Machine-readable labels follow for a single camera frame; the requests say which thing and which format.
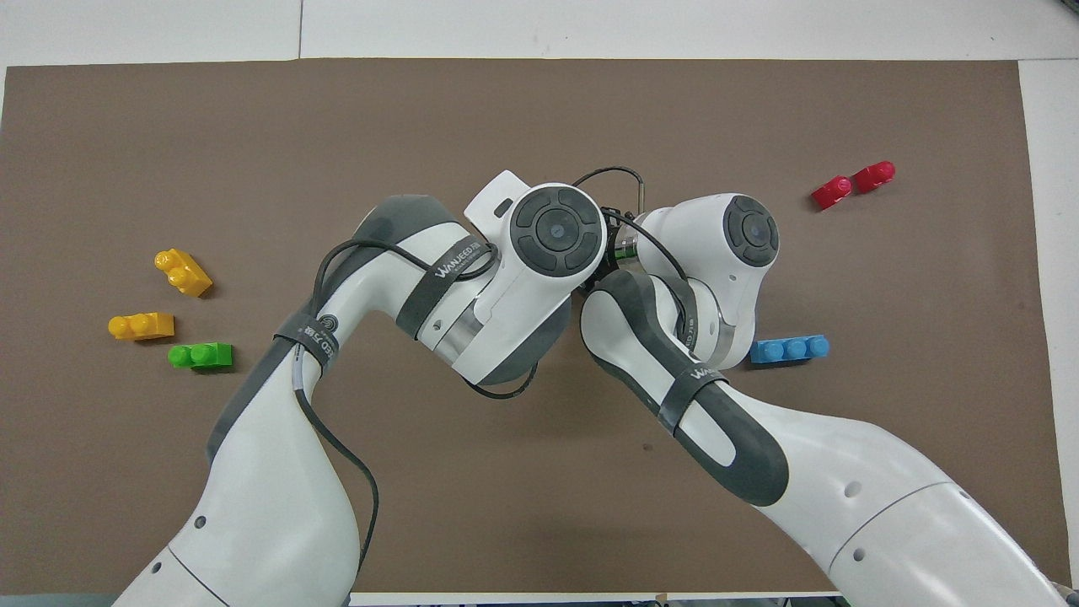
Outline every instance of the white table surface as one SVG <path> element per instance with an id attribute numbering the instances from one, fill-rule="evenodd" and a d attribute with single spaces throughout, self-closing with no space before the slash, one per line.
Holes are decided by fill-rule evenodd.
<path id="1" fill-rule="evenodd" d="M 1020 59 L 1071 578 L 1079 583 L 1079 358 L 1071 353 L 1079 349 L 1079 15 L 1056 0 L 0 0 L 0 67 L 371 56 Z M 354 603 L 494 596 L 420 598 L 356 595 Z"/>

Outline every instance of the red toy brick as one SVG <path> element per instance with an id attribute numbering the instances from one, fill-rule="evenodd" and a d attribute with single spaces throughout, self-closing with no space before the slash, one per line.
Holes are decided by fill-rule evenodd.
<path id="1" fill-rule="evenodd" d="M 844 177 L 843 175 L 836 175 L 831 181 L 824 183 L 817 191 L 812 193 L 812 198 L 817 201 L 820 205 L 820 209 L 823 210 L 829 206 L 839 202 L 844 196 L 850 193 L 850 179 Z"/>
<path id="2" fill-rule="evenodd" d="M 859 193 L 871 192 L 880 185 L 892 180 L 896 176 L 896 165 L 888 162 L 878 162 L 855 173 L 855 183 L 858 184 Z"/>

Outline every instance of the brown mat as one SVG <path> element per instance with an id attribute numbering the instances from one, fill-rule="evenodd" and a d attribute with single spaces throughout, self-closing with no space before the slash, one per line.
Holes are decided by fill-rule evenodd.
<path id="1" fill-rule="evenodd" d="M 4 102 L 0 593 L 124 588 L 194 507 L 214 420 L 323 252 L 384 196 L 460 211 L 503 168 L 535 183 L 615 163 L 651 207 L 741 191 L 776 216 L 759 336 L 823 333 L 833 354 L 734 370 L 736 387 L 891 430 L 1068 577 L 1014 63 L 32 67 L 9 70 Z M 815 211 L 818 184 L 885 158 L 893 182 Z M 588 189 L 636 205 L 625 176 Z M 214 277 L 207 298 L 152 266 L 173 246 Z M 106 332 L 155 311 L 176 340 Z M 166 363 L 205 341 L 235 345 L 236 373 Z M 576 326 L 506 403 L 370 318 L 315 405 L 383 492 L 357 590 L 831 588 Z M 366 485 L 334 464 L 366 521 Z"/>

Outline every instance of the plastic building block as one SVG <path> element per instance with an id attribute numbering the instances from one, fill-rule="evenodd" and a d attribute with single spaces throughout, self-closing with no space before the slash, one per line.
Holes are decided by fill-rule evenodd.
<path id="1" fill-rule="evenodd" d="M 750 347 L 749 360 L 754 363 L 780 363 L 820 359 L 828 356 L 830 348 L 831 345 L 823 335 L 761 340 Z"/>
<path id="2" fill-rule="evenodd" d="M 232 367 L 232 345 L 213 342 L 193 346 L 173 346 L 168 362 L 174 369 L 217 369 Z"/>
<path id="3" fill-rule="evenodd" d="M 850 179 L 844 177 L 843 175 L 836 175 L 831 181 L 824 183 L 817 191 L 815 191 L 812 193 L 812 198 L 820 205 L 820 209 L 824 210 L 829 206 L 832 206 L 843 199 L 844 196 L 850 193 L 851 189 Z"/>
<path id="4" fill-rule="evenodd" d="M 199 263 L 179 248 L 162 250 L 153 257 L 153 264 L 165 272 L 168 284 L 178 288 L 183 294 L 199 296 L 214 284 Z"/>
<path id="5" fill-rule="evenodd" d="M 138 342 L 175 335 L 173 316 L 165 313 L 148 313 L 129 317 L 112 317 L 109 333 L 117 340 Z"/>
<path id="6" fill-rule="evenodd" d="M 855 183 L 860 193 L 871 192 L 887 183 L 896 177 L 896 165 L 888 162 L 878 162 L 855 173 Z"/>

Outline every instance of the black cable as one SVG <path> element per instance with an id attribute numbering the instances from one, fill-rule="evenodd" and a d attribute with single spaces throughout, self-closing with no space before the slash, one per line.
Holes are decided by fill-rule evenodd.
<path id="1" fill-rule="evenodd" d="M 302 357 L 302 350 L 297 350 L 297 357 Z M 374 482 L 374 474 L 371 473 L 371 469 L 364 464 L 364 460 L 359 459 L 356 454 L 349 451 L 349 447 L 344 446 L 333 432 L 323 424 L 323 420 L 318 418 L 315 414 L 315 410 L 311 408 L 311 402 L 308 401 L 308 396 L 303 394 L 303 390 L 293 390 L 296 395 L 296 402 L 300 405 L 300 411 L 303 412 L 304 417 L 311 423 L 311 426 L 326 439 L 326 442 L 333 445 L 333 449 L 338 451 L 339 454 L 344 456 L 353 466 L 359 469 L 367 478 L 367 484 L 371 487 L 371 521 L 367 524 L 367 536 L 364 538 L 364 546 L 359 552 L 359 563 L 356 564 L 356 575 L 359 575 L 360 568 L 364 566 L 364 560 L 367 558 L 367 551 L 371 548 L 371 536 L 374 535 L 374 523 L 379 519 L 379 484 Z"/>
<path id="2" fill-rule="evenodd" d="M 407 261 L 411 262 L 413 265 L 420 267 L 425 272 L 431 270 L 429 263 L 427 263 L 423 259 L 420 259 L 412 252 L 409 252 L 407 249 L 396 244 L 382 242 L 378 239 L 367 239 L 367 238 L 346 239 L 338 244 L 333 248 L 331 248 L 329 252 L 327 252 L 326 256 L 323 257 L 323 261 L 318 264 L 318 272 L 315 273 L 315 288 L 311 294 L 311 302 L 309 305 L 309 312 L 311 316 L 315 316 L 315 314 L 317 314 L 318 311 L 320 311 L 322 307 L 326 305 L 323 290 L 326 287 L 325 285 L 326 271 L 329 268 L 330 263 L 333 262 L 333 259 L 337 258 L 338 254 L 341 254 L 345 250 L 354 247 L 361 247 L 361 248 L 369 247 L 369 248 L 381 248 L 383 250 L 391 250 L 393 252 L 396 252 L 397 254 L 400 254 Z M 480 265 L 475 270 L 461 273 L 460 275 L 457 275 L 456 278 L 454 278 L 454 280 L 472 279 L 491 268 L 491 265 L 494 264 L 495 260 L 498 257 L 498 247 L 494 243 L 489 242 L 487 243 L 487 248 L 488 252 L 490 253 L 488 260 L 483 262 L 482 265 Z"/>
<path id="3" fill-rule="evenodd" d="M 488 399 L 494 399 L 496 401 L 506 401 L 515 397 L 520 397 L 524 392 L 524 390 L 529 387 L 529 384 L 532 384 L 532 378 L 536 376 L 536 368 L 538 367 L 540 367 L 538 363 L 532 365 L 532 371 L 530 371 L 529 376 L 524 378 L 524 384 L 521 384 L 520 387 L 518 387 L 517 390 L 514 390 L 513 392 L 491 392 L 490 390 L 480 388 L 479 386 L 473 384 L 472 382 L 468 382 L 467 380 L 465 380 L 465 384 L 467 384 L 469 388 L 487 397 Z"/>
<path id="4" fill-rule="evenodd" d="M 644 179 L 641 177 L 640 173 L 638 173 L 637 170 L 633 170 L 632 168 L 630 168 L 628 166 L 604 166 L 603 168 L 597 168 L 596 170 L 592 170 L 591 173 L 589 173 L 589 174 L 581 177 L 579 179 L 577 179 L 576 181 L 574 181 L 572 184 L 573 184 L 573 187 L 577 187 L 581 183 L 584 183 L 588 179 L 590 179 L 590 178 L 592 178 L 592 177 L 595 177 L 595 176 L 597 176 L 597 175 L 599 175 L 601 173 L 609 173 L 611 170 L 619 170 L 622 173 L 629 173 L 630 175 L 633 176 L 634 179 L 637 179 L 637 213 L 641 215 L 642 212 L 644 212 Z"/>
<path id="5" fill-rule="evenodd" d="M 607 217 L 610 217 L 612 219 L 615 219 L 616 221 L 622 221 L 623 223 L 626 223 L 630 227 L 633 227 L 634 230 L 637 230 L 638 232 L 640 232 L 641 235 L 643 235 L 644 237 L 648 238 L 652 242 L 652 244 L 656 245 L 656 248 L 659 249 L 659 252 L 663 252 L 664 257 L 666 257 L 667 260 L 670 261 L 671 265 L 674 266 L 674 271 L 678 272 L 679 277 L 682 278 L 682 279 L 684 279 L 684 280 L 689 279 L 685 275 L 685 270 L 682 268 L 682 264 L 678 262 L 678 259 L 674 259 L 674 256 L 671 254 L 671 251 L 667 250 L 667 247 L 664 246 L 659 242 L 659 239 L 656 238 L 656 236 L 654 236 L 651 233 L 648 233 L 647 230 L 645 230 L 644 227 L 642 227 L 641 225 L 639 225 L 636 221 L 633 221 L 629 217 L 626 217 L 626 216 L 617 212 L 616 210 L 611 210 L 610 208 L 603 208 L 601 210 L 603 211 L 603 215 L 605 215 L 605 216 L 607 216 Z"/>
<path id="6" fill-rule="evenodd" d="M 397 254 L 400 254 L 406 260 L 413 263 L 414 265 L 416 265 L 418 267 L 420 267 L 425 272 L 431 270 L 429 263 L 427 263 L 423 259 L 420 259 L 412 252 L 409 252 L 407 249 L 396 244 L 377 239 L 366 239 L 366 238 L 347 239 L 331 248 L 329 252 L 327 252 L 326 256 L 323 257 L 323 261 L 318 264 L 318 271 L 315 274 L 315 287 L 311 293 L 311 301 L 309 303 L 309 311 L 311 316 L 315 316 L 326 303 L 324 290 L 326 288 L 325 284 L 326 271 L 329 267 L 330 263 L 333 262 L 333 259 L 337 258 L 338 254 L 353 247 L 371 247 L 371 248 L 381 248 L 384 250 L 391 250 L 393 252 L 396 252 Z M 490 252 L 490 258 L 476 270 L 461 273 L 460 275 L 457 275 L 456 278 L 454 278 L 454 280 L 472 279 L 491 268 L 491 265 L 493 265 L 494 262 L 497 260 L 498 247 L 495 246 L 494 243 L 487 243 L 487 247 L 488 247 L 488 252 Z M 299 360 L 302 356 L 303 356 L 303 350 L 297 348 L 297 354 L 296 354 L 297 360 Z M 532 375 L 535 375 L 535 368 L 533 368 L 532 370 Z M 318 434 L 322 436 L 322 438 L 325 439 L 327 443 L 332 445 L 333 449 L 337 450 L 339 454 L 344 456 L 344 458 L 347 459 L 353 466 L 358 468 L 359 471 L 363 472 L 364 477 L 367 479 L 367 484 L 371 487 L 371 520 L 367 525 L 367 535 L 364 537 L 364 546 L 360 549 L 359 553 L 359 563 L 356 566 L 356 575 L 358 576 L 360 568 L 363 568 L 364 566 L 364 560 L 367 558 L 367 552 L 371 548 L 371 537 L 374 535 L 374 523 L 378 521 L 379 518 L 379 484 L 374 481 L 374 474 L 371 473 L 371 469 L 368 468 L 366 464 L 364 464 L 364 460 L 359 459 L 359 457 L 356 454 L 352 453 L 349 450 L 349 447 L 346 447 L 344 443 L 342 443 L 340 439 L 338 439 L 333 434 L 333 432 L 331 432 L 330 429 L 327 428 L 325 424 L 323 424 L 323 420 L 319 419 L 318 414 L 316 414 L 315 410 L 311 406 L 311 402 L 308 400 L 308 396 L 303 394 L 303 390 L 296 389 L 292 391 L 292 394 L 296 396 L 297 404 L 300 405 L 300 411 L 303 412 L 303 416 L 308 418 L 308 423 L 311 424 L 312 428 L 314 428 L 315 431 L 318 432 Z"/>

